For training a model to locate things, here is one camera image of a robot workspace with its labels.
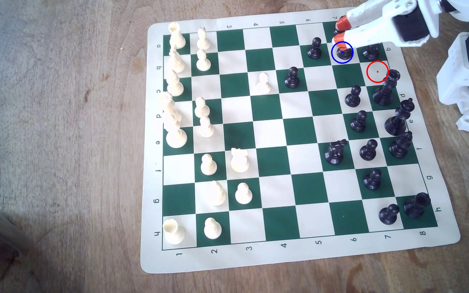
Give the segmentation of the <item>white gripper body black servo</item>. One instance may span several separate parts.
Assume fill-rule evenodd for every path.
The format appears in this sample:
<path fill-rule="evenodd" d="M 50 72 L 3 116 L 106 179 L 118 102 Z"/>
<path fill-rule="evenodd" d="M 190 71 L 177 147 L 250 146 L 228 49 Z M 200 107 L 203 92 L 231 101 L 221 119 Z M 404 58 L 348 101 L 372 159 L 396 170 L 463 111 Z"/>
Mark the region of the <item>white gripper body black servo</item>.
<path fill-rule="evenodd" d="M 400 40 L 398 47 L 420 47 L 439 37 L 440 1 L 394 1 L 392 22 Z"/>

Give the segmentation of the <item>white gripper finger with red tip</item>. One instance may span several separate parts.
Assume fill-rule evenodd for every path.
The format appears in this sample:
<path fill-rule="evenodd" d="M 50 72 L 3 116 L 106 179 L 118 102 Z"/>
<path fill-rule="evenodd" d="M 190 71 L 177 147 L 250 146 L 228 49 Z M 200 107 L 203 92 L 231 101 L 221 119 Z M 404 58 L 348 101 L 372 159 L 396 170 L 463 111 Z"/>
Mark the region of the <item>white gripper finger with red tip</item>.
<path fill-rule="evenodd" d="M 400 9 L 397 15 L 404 15 L 415 9 L 416 1 L 366 1 L 340 17 L 337 21 L 337 30 L 346 31 L 372 22 L 382 16 L 385 6 L 387 11 Z"/>
<path fill-rule="evenodd" d="M 391 19 L 377 19 L 360 27 L 346 30 L 333 38 L 333 44 L 343 50 L 383 42 L 398 43 L 398 32 Z"/>

